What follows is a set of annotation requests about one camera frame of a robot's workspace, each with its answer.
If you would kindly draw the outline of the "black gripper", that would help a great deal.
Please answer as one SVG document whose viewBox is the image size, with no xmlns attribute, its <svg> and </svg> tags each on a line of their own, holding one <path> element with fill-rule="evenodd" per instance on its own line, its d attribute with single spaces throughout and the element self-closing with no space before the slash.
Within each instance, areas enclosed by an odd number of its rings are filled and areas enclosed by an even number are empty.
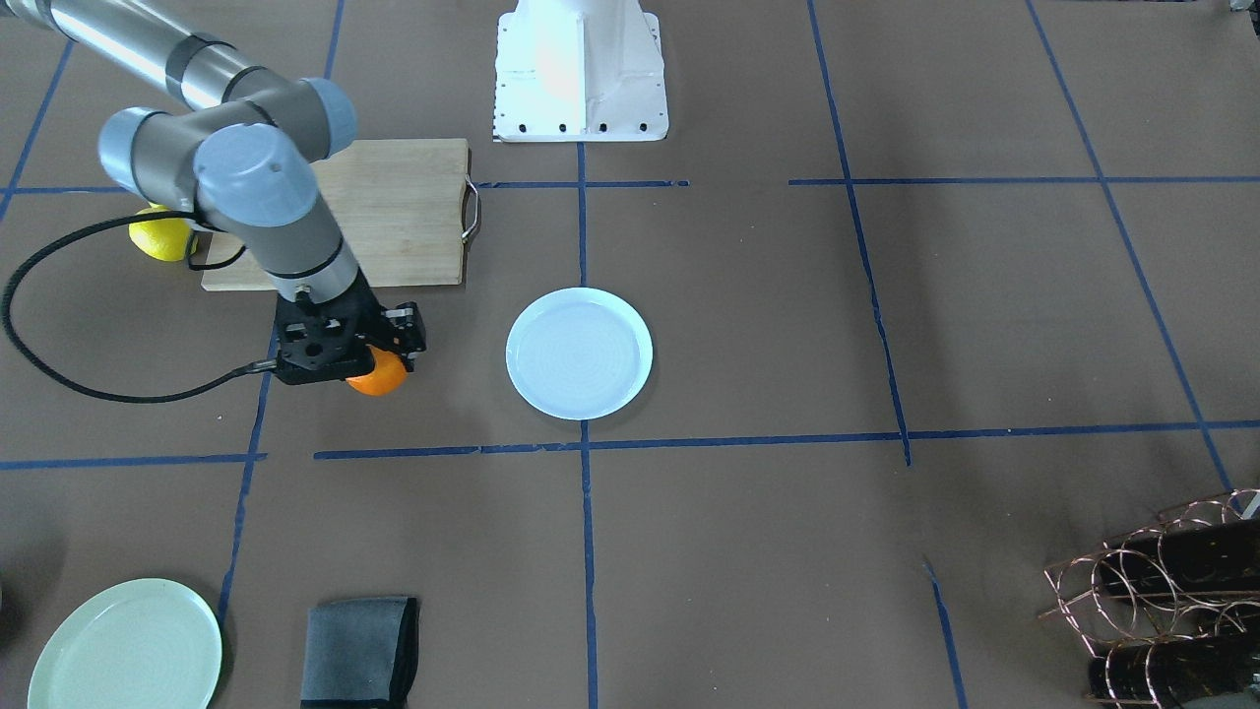
<svg viewBox="0 0 1260 709">
<path fill-rule="evenodd" d="M 287 385 L 346 380 L 372 372 L 375 360 L 368 348 L 383 346 L 387 324 L 391 346 L 386 350 L 399 359 L 404 372 L 415 372 L 415 361 L 428 349 L 418 303 L 383 309 L 362 273 L 346 291 L 325 302 L 306 293 L 297 300 L 278 296 L 273 324 L 278 335 L 273 375 Z"/>
</svg>

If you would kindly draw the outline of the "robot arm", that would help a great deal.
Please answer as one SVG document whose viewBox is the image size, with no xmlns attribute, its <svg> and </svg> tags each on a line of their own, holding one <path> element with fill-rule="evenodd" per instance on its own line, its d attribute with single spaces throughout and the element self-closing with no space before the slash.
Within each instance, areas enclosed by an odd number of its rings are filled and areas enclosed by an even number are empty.
<svg viewBox="0 0 1260 709">
<path fill-rule="evenodd" d="M 5 1 L 3 15 L 58 31 L 186 107 L 184 115 L 132 107 L 100 128 L 100 165 L 160 212 L 63 235 L 6 283 L 4 332 L 32 366 L 89 398 L 123 400 L 37 356 L 16 332 L 13 301 L 26 275 L 59 248 L 100 230 L 173 219 L 237 237 L 278 292 L 278 349 L 212 387 L 257 373 L 289 385 L 372 377 L 397 387 L 410 375 L 426 350 L 417 305 L 381 305 L 312 170 L 357 139 L 357 111 L 341 87 L 289 81 L 149 1 Z"/>
</svg>

